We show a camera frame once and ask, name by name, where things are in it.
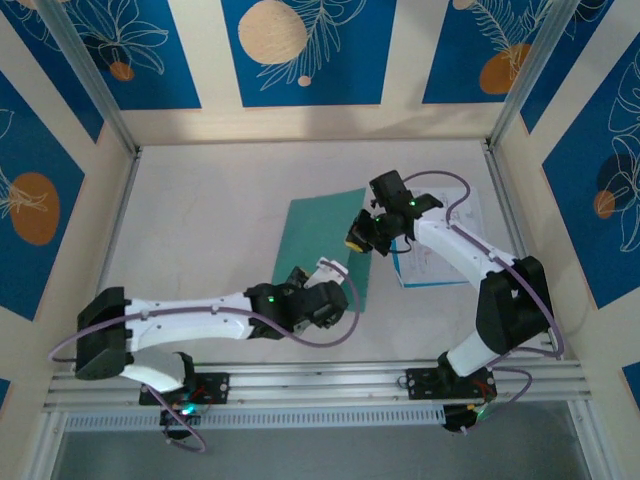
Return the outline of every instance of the orange circle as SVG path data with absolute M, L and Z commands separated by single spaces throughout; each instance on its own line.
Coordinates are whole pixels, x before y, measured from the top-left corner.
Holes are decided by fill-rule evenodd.
M 126 63 L 122 62 L 113 62 L 109 66 L 109 71 L 111 75 L 115 77 L 116 80 L 120 80 L 121 82 L 130 82 L 133 80 L 135 73 L 133 72 L 133 68 L 131 68 Z
M 39 208 L 23 203 L 12 206 L 9 212 L 13 228 L 20 238 L 32 245 L 46 245 L 56 234 L 60 221 L 60 199 L 56 187 L 44 175 L 31 172 L 18 176 L 11 189 L 18 189 L 31 198 L 46 194 L 38 202 Z
M 509 93 L 516 79 L 513 70 L 520 71 L 530 49 L 531 45 L 519 43 L 493 56 L 480 72 L 482 91 L 490 95 Z
M 603 220 L 606 220 L 616 209 L 616 199 L 608 190 L 602 190 L 598 192 L 596 198 L 593 200 L 593 209 L 596 211 L 596 215 L 598 215 Z

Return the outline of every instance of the cable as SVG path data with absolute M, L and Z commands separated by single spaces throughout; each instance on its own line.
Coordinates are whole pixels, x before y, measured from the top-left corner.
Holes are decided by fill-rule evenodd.
M 169 415 L 171 415 L 174 420 L 176 422 L 178 422 L 180 425 L 182 425 L 184 428 L 187 429 L 187 431 L 193 435 L 196 440 L 198 440 L 198 443 L 200 443 L 200 447 L 191 447 L 189 445 L 185 445 L 184 443 L 180 443 L 180 442 L 176 442 L 175 440 L 171 439 L 168 437 L 166 431 L 164 432 L 165 438 L 167 439 L 167 443 L 169 445 L 173 445 L 174 447 L 178 447 L 181 448 L 182 450 L 186 450 L 188 452 L 193 452 L 193 453 L 204 453 L 207 451 L 207 442 L 205 442 L 204 438 L 202 438 L 202 436 L 198 433 L 198 431 L 193 428 L 191 425 L 189 425 L 187 423 L 187 421 L 180 415 L 178 415 L 178 413 L 171 408 L 171 405 L 169 405 L 167 403 L 167 401 L 162 397 L 162 394 L 160 392 L 158 392 L 155 388 L 149 386 L 149 385 L 142 385 L 143 387 L 146 387 L 149 390 L 149 393 L 151 393 L 151 395 L 153 395 L 153 397 L 156 399 L 156 401 L 162 406 L 162 408 L 164 410 L 166 410 L 167 412 L 169 412 Z
M 337 340 L 334 340 L 332 342 L 316 343 L 316 342 L 310 342 L 308 340 L 304 340 L 304 339 L 298 337 L 297 335 L 289 332 L 288 330 L 285 330 L 283 327 L 278 325 L 276 322 L 271 320 L 269 317 L 266 317 L 266 316 L 261 315 L 261 314 L 256 313 L 256 312 L 252 312 L 250 310 L 244 310 L 244 309 L 241 309 L 241 308 L 220 307 L 216 312 L 212 311 L 211 307 L 205 307 L 205 306 L 202 306 L 202 307 L 166 308 L 166 309 L 160 309 L 160 310 L 153 310 L 153 311 L 149 312 L 149 316 L 150 317 L 158 317 L 158 316 L 166 316 L 166 315 L 185 314 L 185 313 L 207 313 L 207 312 L 211 313 L 212 315 L 215 315 L 216 313 L 234 313 L 234 314 L 238 314 L 238 315 L 244 315 L 244 316 L 250 317 L 250 318 L 255 318 L 256 320 L 259 320 L 262 323 L 264 323 L 265 325 L 268 325 L 269 327 L 273 328 L 275 331 L 277 331 L 278 333 L 284 335 L 285 337 L 290 338 L 291 340 L 293 340 L 295 342 L 298 342 L 298 343 L 300 343 L 302 345 L 305 345 L 307 347 L 312 347 L 312 348 L 330 348 L 330 347 L 335 347 L 337 345 L 340 345 L 341 343 L 344 343 L 353 334 L 353 332 L 355 331 L 356 327 L 358 326 L 358 323 L 360 321 L 360 295 L 358 294 L 358 290 L 357 290 L 355 284 L 353 283 L 353 280 L 351 280 L 351 277 L 346 272 L 344 272 L 341 268 L 336 267 L 335 265 L 333 265 L 332 263 L 329 263 L 327 261 L 323 260 L 320 263 L 322 265 L 325 265 L 325 266 L 328 266 L 328 267 L 332 268 L 333 270 L 338 272 L 338 274 L 340 274 L 342 276 L 342 278 L 345 279 L 345 281 L 349 284 L 349 287 L 351 288 L 351 293 L 353 295 L 353 303 L 355 304 L 354 305 L 355 306 L 355 313 L 354 313 L 353 322 L 351 323 L 351 327 L 349 328 L 347 333 L 345 333 L 342 337 L 340 337 Z M 142 318 L 142 313 L 132 313 L 132 314 L 129 314 L 129 315 L 123 315 L 121 317 L 112 318 L 111 320 L 105 320 L 104 322 L 96 323 L 95 325 L 91 325 L 90 327 L 87 327 L 87 328 L 85 328 L 83 330 L 80 330 L 79 332 L 69 336 L 68 338 L 66 338 L 65 340 L 60 342 L 58 345 L 53 347 L 53 349 L 47 355 L 47 358 L 49 359 L 49 361 L 52 361 L 52 362 L 72 362 L 72 361 L 75 361 L 75 359 L 71 359 L 71 358 L 57 358 L 56 354 L 58 352 L 60 352 L 60 350 L 65 348 L 66 346 L 70 345 L 71 343 L 76 342 L 80 338 L 86 337 L 87 335 L 90 335 L 90 334 L 95 333 L 97 331 L 103 330 L 105 328 L 112 327 L 114 325 L 118 325 L 120 323 L 128 322 L 129 320 L 139 320 L 141 318 Z
M 419 177 L 419 176 L 422 176 L 422 175 L 445 175 L 447 177 L 455 178 L 460 183 L 462 183 L 462 185 L 465 188 L 465 194 L 461 198 L 459 198 L 458 200 L 453 202 L 451 205 L 449 205 L 449 208 L 447 208 L 447 212 L 445 213 L 445 219 L 446 219 L 447 225 L 449 227 L 451 227 L 451 230 L 456 232 L 462 238 L 464 238 L 465 240 L 470 242 L 472 245 L 474 245 L 476 248 L 478 248 L 480 251 L 482 251 L 485 255 L 487 255 L 489 258 L 491 258 L 491 250 L 490 249 L 488 249 L 481 242 L 478 242 L 474 237 L 472 237 L 467 232 L 465 232 L 464 230 L 459 228 L 456 224 L 453 224 L 453 225 L 451 224 L 451 214 L 453 213 L 453 210 L 458 205 L 460 205 L 462 202 L 464 202 L 467 198 L 469 198 L 469 196 L 471 195 L 471 185 L 469 185 L 469 182 L 467 182 L 460 175 L 455 174 L 453 172 L 447 172 L 445 170 L 425 170 L 425 171 L 422 171 L 422 172 L 417 172 L 417 173 L 414 173 L 413 175 L 409 175 L 403 181 L 407 182 L 407 181 L 409 181 L 409 180 L 411 180 L 413 178 L 416 178 L 416 177 Z M 549 323 L 549 326 L 551 327 L 553 335 L 554 335 L 554 337 L 556 339 L 557 347 L 552 352 L 550 352 L 548 350 L 542 350 L 540 348 L 532 348 L 532 347 L 516 347 L 514 350 L 512 350 L 512 352 L 513 351 L 534 352 L 534 353 L 539 353 L 539 354 L 544 355 L 544 356 L 551 356 L 551 357 L 555 357 L 555 358 L 559 359 L 564 354 L 564 351 L 565 351 L 564 338 L 562 337 L 562 333 L 560 331 L 560 328 L 558 327 L 558 324 L 557 324 L 555 318 L 553 317 L 553 315 L 549 311 L 549 308 L 545 305 L 545 303 L 542 300 L 542 298 L 540 298 L 540 296 L 536 293 L 536 291 L 529 284 L 529 282 L 527 282 L 524 278 L 522 278 L 522 276 L 518 272 L 516 272 L 511 267 L 511 265 L 507 264 L 507 262 L 502 260 L 500 257 L 493 257 L 492 260 L 495 261 L 502 268 L 504 268 L 522 286 L 522 288 L 524 288 L 524 290 L 529 294 L 531 299 L 534 301 L 536 306 L 540 309 L 540 311 L 544 315 L 545 319 Z M 498 361 L 502 360 L 504 357 L 509 355 L 509 353 L 507 353 L 507 354 L 503 355 L 502 357 L 494 360 L 490 365 L 495 365 Z
M 513 350 L 507 352 L 504 355 L 501 355 L 497 359 L 495 359 L 492 362 L 490 362 L 487 365 L 487 367 L 493 367 L 494 365 L 496 365 L 500 361 L 504 360 L 507 356 L 509 356 L 514 351 L 534 352 L 534 353 L 538 353 L 540 355 L 544 355 L 544 356 L 547 356 L 547 357 L 555 357 L 557 359 L 560 359 L 562 357 L 562 355 L 564 354 L 564 351 L 565 351 L 564 338 L 562 336 L 562 332 L 560 331 L 560 327 L 558 326 L 555 318 L 553 317 L 553 314 L 549 311 L 549 308 L 544 303 L 542 298 L 540 298 L 540 296 L 536 293 L 536 291 L 529 284 L 529 282 L 527 282 L 518 272 L 516 272 L 516 270 L 513 267 L 511 267 L 511 265 L 509 265 L 507 262 L 505 262 L 503 259 L 501 259 L 498 256 L 492 256 L 491 255 L 491 250 L 488 249 L 485 245 L 483 245 L 481 242 L 477 241 L 474 237 L 469 235 L 467 232 L 465 232 L 464 230 L 459 228 L 456 224 L 453 224 L 453 225 L 451 224 L 451 215 L 453 213 L 453 210 L 458 205 L 460 205 L 465 200 L 467 200 L 467 198 L 469 198 L 469 196 L 471 195 L 471 185 L 469 185 L 469 182 L 467 182 L 460 175 L 457 175 L 457 174 L 455 174 L 453 172 L 448 172 L 448 171 L 445 171 L 445 170 L 424 170 L 424 171 L 421 171 L 421 172 L 414 173 L 413 175 L 409 175 L 408 177 L 403 179 L 403 182 L 407 182 L 407 181 L 409 181 L 409 180 L 411 180 L 413 178 L 416 178 L 416 177 L 419 177 L 419 176 L 422 176 L 422 175 L 444 175 L 444 176 L 447 176 L 447 177 L 455 178 L 460 183 L 462 183 L 462 185 L 464 186 L 464 189 L 465 189 L 464 195 L 461 198 L 459 198 L 458 200 L 456 200 L 455 202 L 453 202 L 451 205 L 449 205 L 449 207 L 447 208 L 447 211 L 445 213 L 445 220 L 447 222 L 447 226 L 449 226 L 451 228 L 451 230 L 456 232 L 458 235 L 460 235 L 462 238 L 467 240 L 473 246 L 478 248 L 489 259 L 491 259 L 492 261 L 495 261 L 498 265 L 500 265 L 504 270 L 506 270 L 509 273 L 509 275 L 511 275 L 516 280 L 516 282 L 518 282 L 520 284 L 520 286 L 522 286 L 522 288 L 524 288 L 524 290 L 529 294 L 531 299 L 534 301 L 536 306 L 540 309 L 540 311 L 544 315 L 544 317 L 547 320 L 547 322 L 549 323 L 549 327 L 551 328 L 551 331 L 553 332 L 553 335 L 554 335 L 554 337 L 556 339 L 556 349 L 553 350 L 553 351 L 543 350 L 543 349 L 540 349 L 540 348 L 532 348 L 532 347 L 516 347 Z M 511 368 L 511 367 L 493 367 L 493 370 L 494 371 L 502 371 L 502 372 L 520 373 L 522 375 L 526 375 L 527 376 L 527 383 L 522 388 L 522 390 L 520 390 L 516 395 L 514 395 L 512 398 L 510 398 L 509 401 L 506 402 L 504 405 L 508 405 L 508 404 L 513 403 L 513 402 L 517 401 L 518 399 L 520 399 L 525 393 L 527 393 L 527 391 L 531 387 L 531 384 L 533 383 L 533 376 L 529 372 L 527 372 L 526 370 L 522 370 L 522 369 L 519 369 L 519 368 Z M 462 430 L 462 432 L 466 435 L 469 430 L 471 430 L 473 428 L 476 428 L 478 425 L 479 425 L 479 423 L 476 423 L 472 427 Z
M 341 268 L 339 268 L 339 267 L 337 267 L 337 266 L 333 265 L 332 263 L 329 263 L 329 262 L 327 262 L 325 260 L 322 260 L 320 262 L 320 264 L 332 268 L 333 270 L 338 272 L 338 274 L 340 276 L 342 276 L 342 278 L 344 278 L 344 280 L 349 284 L 349 287 L 351 288 L 351 293 L 353 295 L 353 302 L 355 303 L 355 314 L 354 314 L 353 322 L 351 323 L 351 327 L 349 328 L 347 333 L 345 333 L 342 337 L 340 337 L 337 340 L 334 340 L 332 342 L 315 343 L 315 342 L 310 342 L 308 340 L 304 340 L 304 339 L 294 335 L 293 333 L 285 330 L 280 325 L 278 325 L 273 320 L 271 320 L 269 317 L 266 317 L 266 316 L 261 315 L 261 314 L 256 313 L 256 312 L 252 312 L 250 310 L 244 310 L 244 309 L 241 309 L 241 308 L 220 307 L 217 311 L 213 311 L 211 309 L 211 307 L 166 308 L 166 309 L 160 309 L 160 310 L 151 311 L 151 312 L 149 312 L 149 316 L 156 317 L 156 316 L 164 316 L 164 315 L 175 315 L 175 314 L 184 314 L 184 313 L 204 313 L 204 312 L 209 312 L 212 315 L 216 315 L 218 312 L 220 312 L 220 313 L 235 313 L 235 314 L 238 314 L 238 315 L 245 315 L 245 316 L 250 317 L 250 318 L 255 318 L 255 319 L 263 322 L 264 324 L 268 325 L 269 327 L 273 328 L 277 332 L 281 333 L 285 337 L 290 338 L 291 340 L 294 340 L 294 341 L 296 341 L 298 343 L 301 343 L 302 345 L 306 345 L 308 347 L 313 347 L 313 348 L 335 347 L 335 346 L 340 345 L 341 343 L 345 342 L 353 334 L 353 332 L 355 331 L 356 327 L 358 326 L 358 322 L 360 321 L 360 295 L 358 294 L 358 290 L 357 290 L 355 284 L 353 283 L 353 280 L 351 280 L 351 277 L 347 274 L 347 272 L 343 271 Z M 104 322 L 100 322 L 100 323 L 97 323 L 95 325 L 91 325 L 90 327 L 82 329 L 79 332 L 69 336 L 68 338 L 66 338 L 65 340 L 60 342 L 58 345 L 56 345 L 49 352 L 49 354 L 47 355 L 47 358 L 49 359 L 49 361 L 60 362 L 60 363 L 67 363 L 67 362 L 76 361 L 76 359 L 71 359 L 71 358 L 57 358 L 56 354 L 60 350 L 62 350 L 66 346 L 68 346 L 69 344 L 71 344 L 73 342 L 76 342 L 80 338 L 86 337 L 87 335 L 90 335 L 90 334 L 95 333 L 97 331 L 103 330 L 105 328 L 112 327 L 114 325 L 118 325 L 120 323 L 128 322 L 129 320 L 138 320 L 138 319 L 141 319 L 141 318 L 142 318 L 142 313 L 133 313 L 133 314 L 129 314 L 129 315 L 123 315 L 123 316 L 117 317 L 117 318 L 112 318 L 110 320 L 106 320 Z M 160 392 L 158 392 L 157 390 L 155 390 L 154 388 L 152 388 L 149 385 L 144 385 L 144 386 L 146 386 L 149 389 L 149 392 L 155 397 L 155 399 L 163 407 L 163 409 L 167 410 L 169 412 L 169 414 L 180 425 L 184 426 L 187 429 L 187 431 L 189 433 L 191 433 L 200 442 L 201 446 L 200 446 L 200 448 L 195 448 L 195 447 L 191 447 L 191 446 L 184 445 L 182 443 L 176 442 L 173 439 L 170 439 L 166 435 L 166 432 L 165 432 L 165 437 L 167 438 L 167 442 L 169 442 L 170 445 L 174 445 L 174 446 L 176 446 L 178 448 L 181 448 L 183 450 L 187 450 L 189 452 L 204 453 L 206 451 L 207 444 L 206 444 L 205 440 L 202 438 L 202 436 L 200 436 L 200 434 L 191 425 L 189 425 L 180 415 L 178 415 L 173 410 L 171 405 L 169 405 L 167 403 L 167 401 L 162 397 Z
M 406 250 L 389 250 L 389 253 L 395 253 L 396 255 L 409 253 L 413 247 L 411 246 L 411 243 L 409 243 L 409 237 L 407 235 L 404 236 L 404 243 L 406 243 L 409 248 Z

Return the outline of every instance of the vent grille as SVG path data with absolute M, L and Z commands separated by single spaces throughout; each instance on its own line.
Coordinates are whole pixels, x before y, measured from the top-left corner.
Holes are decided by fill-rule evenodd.
M 218 410 L 195 422 L 198 428 L 320 428 L 397 425 L 439 425 L 445 423 L 439 405 L 399 407 L 335 407 Z M 160 428 L 158 410 L 134 412 L 75 413 L 69 415 L 66 432 L 148 431 Z

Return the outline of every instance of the mounting plate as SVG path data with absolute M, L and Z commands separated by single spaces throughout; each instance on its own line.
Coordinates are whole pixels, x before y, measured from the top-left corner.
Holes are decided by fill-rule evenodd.
M 226 405 L 229 395 L 228 373 L 196 373 L 196 389 L 189 391 L 186 387 L 162 394 L 169 405 L 188 401 L 196 405 Z M 143 406 L 159 405 L 145 387 L 140 388 L 138 403 Z
M 459 377 L 452 384 L 441 381 L 437 368 L 410 368 L 406 370 L 409 400 L 465 400 L 483 398 L 487 387 L 496 396 L 493 374 L 481 368 L 468 377 Z

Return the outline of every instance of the yellow object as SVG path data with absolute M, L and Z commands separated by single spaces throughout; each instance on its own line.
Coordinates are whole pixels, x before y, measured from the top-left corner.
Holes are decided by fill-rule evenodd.
M 351 250 L 353 250 L 354 252 L 358 252 L 358 253 L 362 253 L 363 252 L 363 250 L 353 242 L 344 242 L 344 244 L 347 247 L 349 247 Z

